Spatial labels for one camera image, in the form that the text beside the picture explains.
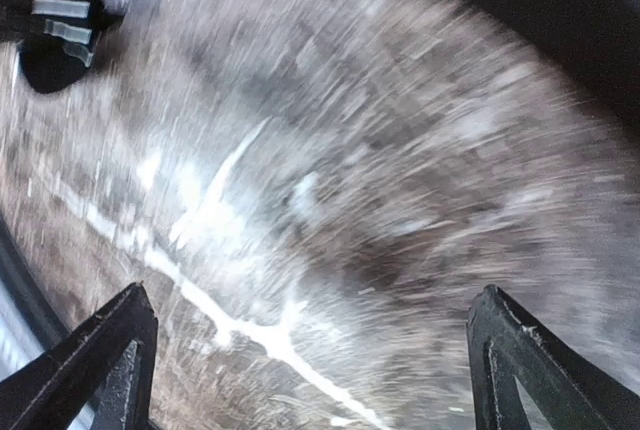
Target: black object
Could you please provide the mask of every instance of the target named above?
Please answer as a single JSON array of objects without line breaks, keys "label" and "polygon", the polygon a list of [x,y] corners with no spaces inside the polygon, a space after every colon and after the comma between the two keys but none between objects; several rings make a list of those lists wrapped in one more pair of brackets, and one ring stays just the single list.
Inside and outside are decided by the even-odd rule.
[{"label": "black object", "polygon": [[106,378],[92,430],[146,428],[158,322],[132,284],[0,383],[0,428],[64,430]]},{"label": "black object", "polygon": [[640,130],[640,0],[468,0]]},{"label": "black object", "polygon": [[558,430],[640,428],[640,397],[565,345],[494,285],[467,322],[477,430],[531,427],[516,378]]},{"label": "black object", "polygon": [[49,94],[86,75],[101,35],[122,18],[101,0],[0,0],[0,40],[20,42],[27,82]]}]

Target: black curved edge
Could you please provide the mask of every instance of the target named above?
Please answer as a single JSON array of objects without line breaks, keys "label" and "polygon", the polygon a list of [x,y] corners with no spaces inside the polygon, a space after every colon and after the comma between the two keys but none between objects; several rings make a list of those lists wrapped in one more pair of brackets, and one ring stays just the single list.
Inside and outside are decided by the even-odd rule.
[{"label": "black curved edge", "polygon": [[640,0],[468,0],[640,130]]},{"label": "black curved edge", "polygon": [[[54,312],[31,276],[29,266],[1,216],[0,281],[43,348],[53,347],[70,334],[69,329]],[[90,401],[94,410],[96,410],[98,403],[98,399],[95,398]],[[149,421],[148,430],[159,430],[159,427]]]}]

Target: marble surface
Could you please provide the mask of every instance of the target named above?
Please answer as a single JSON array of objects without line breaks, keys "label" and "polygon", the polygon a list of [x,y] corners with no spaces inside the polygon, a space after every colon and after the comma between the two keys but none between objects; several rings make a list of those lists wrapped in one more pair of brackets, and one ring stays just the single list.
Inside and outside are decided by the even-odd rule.
[{"label": "marble surface", "polygon": [[468,429],[503,286],[640,391],[637,152],[457,0],[107,0],[98,72],[0,47],[0,208],[74,326],[132,281],[164,429]]}]

